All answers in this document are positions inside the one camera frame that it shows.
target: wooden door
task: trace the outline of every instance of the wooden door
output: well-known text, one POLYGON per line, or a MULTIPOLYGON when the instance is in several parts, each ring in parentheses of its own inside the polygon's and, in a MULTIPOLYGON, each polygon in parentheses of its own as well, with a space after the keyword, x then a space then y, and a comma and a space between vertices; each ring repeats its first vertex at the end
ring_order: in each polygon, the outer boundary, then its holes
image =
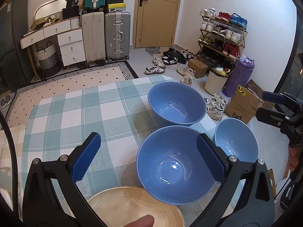
POLYGON ((138 2, 136 48, 170 47, 179 0, 138 2))

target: white drawer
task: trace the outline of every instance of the white drawer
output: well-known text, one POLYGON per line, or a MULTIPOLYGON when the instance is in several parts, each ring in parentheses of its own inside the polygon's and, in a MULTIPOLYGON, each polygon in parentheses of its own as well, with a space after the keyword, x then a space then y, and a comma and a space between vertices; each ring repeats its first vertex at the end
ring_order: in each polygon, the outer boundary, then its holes
POLYGON ((68 66, 74 63, 78 63, 81 61, 85 61, 85 53, 84 51, 72 53, 72 54, 67 54, 62 56, 63 60, 63 65, 68 66))
POLYGON ((48 26, 46 28, 44 28, 44 37, 50 37, 52 35, 56 35, 65 31, 68 31, 71 29, 71 22, 70 20, 66 20, 63 22, 59 22, 55 25, 52 26, 48 26))
POLYGON ((25 49, 26 47, 28 47, 29 45, 32 45, 38 41, 41 41, 44 39, 44 33, 43 30, 39 30, 36 32, 31 33, 29 36, 23 38, 20 41, 21 44, 21 48, 25 49))
POLYGON ((67 55, 84 50, 83 41, 77 41, 60 46, 61 55, 67 55))
POLYGON ((74 30, 74 31, 69 31, 67 33, 62 33, 58 35, 58 43, 59 46, 65 45, 65 44, 70 44, 73 42, 77 41, 82 41, 82 29, 74 30))

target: dark gray refrigerator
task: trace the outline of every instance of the dark gray refrigerator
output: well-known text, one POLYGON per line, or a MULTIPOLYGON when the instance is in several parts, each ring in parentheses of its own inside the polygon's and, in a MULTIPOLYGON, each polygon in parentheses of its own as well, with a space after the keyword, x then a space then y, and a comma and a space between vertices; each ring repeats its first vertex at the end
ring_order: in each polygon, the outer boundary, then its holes
POLYGON ((10 1, 0 10, 0 68, 12 92, 34 77, 27 50, 19 42, 27 32, 27 0, 10 1))

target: brown cardboard box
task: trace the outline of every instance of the brown cardboard box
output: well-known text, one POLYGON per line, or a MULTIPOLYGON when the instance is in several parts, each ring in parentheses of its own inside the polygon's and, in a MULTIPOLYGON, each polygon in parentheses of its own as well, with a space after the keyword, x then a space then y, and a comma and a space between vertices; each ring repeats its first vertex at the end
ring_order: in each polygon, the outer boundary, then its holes
POLYGON ((241 90, 246 92, 246 96, 236 91, 227 104, 224 113, 229 117, 237 118, 247 124, 256 114, 257 109, 262 106, 262 103, 246 88, 241 85, 238 87, 241 87, 241 90))
POLYGON ((46 22, 45 18, 40 18, 34 20, 34 22, 31 24, 31 31, 34 31, 37 25, 40 25, 41 23, 46 22))
POLYGON ((188 68, 191 68, 196 71, 194 74, 195 78, 203 78, 205 76, 208 66, 199 60, 189 60, 188 68))

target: wooden plate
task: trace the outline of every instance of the wooden plate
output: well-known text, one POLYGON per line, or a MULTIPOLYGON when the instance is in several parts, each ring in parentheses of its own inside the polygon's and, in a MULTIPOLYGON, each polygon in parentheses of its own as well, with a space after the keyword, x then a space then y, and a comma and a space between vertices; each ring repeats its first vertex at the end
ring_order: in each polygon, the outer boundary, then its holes
POLYGON ((147 214, 155 218, 153 227, 184 227, 180 210, 150 196, 145 189, 118 187, 104 190, 88 203, 108 227, 123 227, 147 214))

